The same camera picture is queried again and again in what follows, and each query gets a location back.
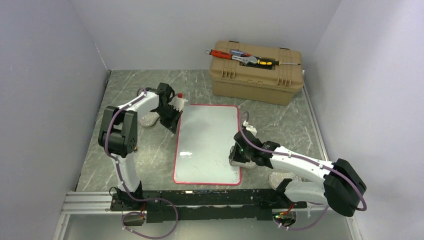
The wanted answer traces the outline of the red framed whiteboard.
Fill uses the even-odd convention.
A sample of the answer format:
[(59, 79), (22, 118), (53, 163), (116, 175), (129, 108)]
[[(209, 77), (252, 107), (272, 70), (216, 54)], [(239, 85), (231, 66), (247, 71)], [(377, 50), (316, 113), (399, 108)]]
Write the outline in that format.
[(239, 131), (234, 105), (191, 104), (181, 115), (175, 152), (176, 184), (237, 186), (241, 169), (229, 164)]

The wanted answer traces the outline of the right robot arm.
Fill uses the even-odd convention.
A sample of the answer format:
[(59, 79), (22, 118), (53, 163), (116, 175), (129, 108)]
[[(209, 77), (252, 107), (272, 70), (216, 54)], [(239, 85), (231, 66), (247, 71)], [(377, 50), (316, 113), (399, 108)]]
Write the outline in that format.
[(351, 217), (366, 211), (367, 187), (352, 165), (342, 158), (335, 162), (309, 158), (272, 141), (261, 142), (251, 131), (242, 129), (233, 137), (232, 163), (253, 164), (277, 172), (288, 172), (306, 179), (283, 179), (275, 192), (276, 203), (287, 208), (293, 203), (327, 205), (336, 213)]

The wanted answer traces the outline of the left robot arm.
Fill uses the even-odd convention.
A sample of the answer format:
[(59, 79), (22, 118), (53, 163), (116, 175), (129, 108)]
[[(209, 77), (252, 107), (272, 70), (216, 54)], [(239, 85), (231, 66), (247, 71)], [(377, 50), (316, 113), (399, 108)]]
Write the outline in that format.
[(138, 89), (135, 98), (127, 103), (104, 109), (97, 140), (114, 164), (118, 193), (126, 193), (123, 202), (129, 209), (137, 210), (144, 203), (142, 182), (134, 162), (139, 120), (148, 113), (156, 113), (160, 124), (175, 134), (187, 103), (181, 93), (161, 82), (156, 88)]

